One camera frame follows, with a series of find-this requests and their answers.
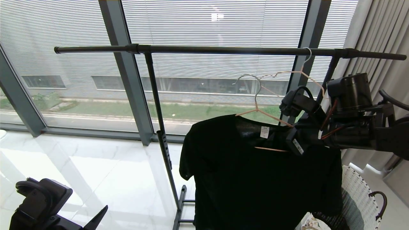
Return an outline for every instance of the woven basket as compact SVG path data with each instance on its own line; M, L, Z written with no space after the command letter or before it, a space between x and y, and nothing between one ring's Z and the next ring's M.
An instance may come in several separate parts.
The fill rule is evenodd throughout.
M352 168L342 166L342 215L326 216L313 213L315 218L325 222L331 230L376 230L385 212L387 198L383 192L372 192L363 178ZM375 194L383 197L383 206L379 211Z

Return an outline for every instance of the gray window mullion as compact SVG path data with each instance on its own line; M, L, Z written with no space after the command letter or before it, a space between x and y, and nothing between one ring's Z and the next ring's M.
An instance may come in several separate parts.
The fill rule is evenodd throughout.
M99 6L111 45L130 44L122 2L99 0ZM126 52L116 52L114 56L142 144L149 145L154 130L135 56Z
M7 57L0 43L0 86L20 119L33 137L38 137L46 127L43 117L31 101L30 95L23 87L17 72Z
M330 6L331 0L310 0L300 37L299 48L318 48ZM304 64L303 72L309 75L312 64L314 63L314 58L315 56L312 56L310 60L304 64L308 56L297 56L294 61L293 71L300 70ZM298 86L306 86L307 82L307 77L299 73L292 73L287 92L297 89ZM281 115L281 119L291 124L295 121L295 117L287 117L284 115Z

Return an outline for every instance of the white label on robot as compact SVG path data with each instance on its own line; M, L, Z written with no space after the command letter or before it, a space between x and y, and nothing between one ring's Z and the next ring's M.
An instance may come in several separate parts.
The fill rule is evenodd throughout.
M298 143L296 139L292 140L292 142L294 143L295 147L298 149L298 152L300 152L301 154L304 154L304 149L301 148L300 143Z
M320 130L320 131L318 132L318 139L321 139L321 136L322 136L322 130Z
M269 127L262 126L261 127L261 132L260 132L260 137L262 138L268 138L268 132L270 132Z

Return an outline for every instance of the brown basket handle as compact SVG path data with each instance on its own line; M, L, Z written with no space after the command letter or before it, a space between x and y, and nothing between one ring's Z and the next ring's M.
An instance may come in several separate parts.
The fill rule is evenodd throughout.
M386 209L386 205L388 204L388 199L386 198L385 193L380 192L380 191L371 192L369 196L375 196L375 194L380 194L384 200L384 203L382 205L381 210L379 211L379 214L375 217L375 219L378 220L379 218L382 219L383 213L385 212L385 209Z

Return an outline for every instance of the black t-shirt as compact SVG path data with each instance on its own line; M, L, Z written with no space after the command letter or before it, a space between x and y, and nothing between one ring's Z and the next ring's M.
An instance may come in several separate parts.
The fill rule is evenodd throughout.
M311 146L297 156L254 148L287 149L288 130L235 115L192 126L179 172L195 178L196 229L293 230L306 212L341 212L340 150Z

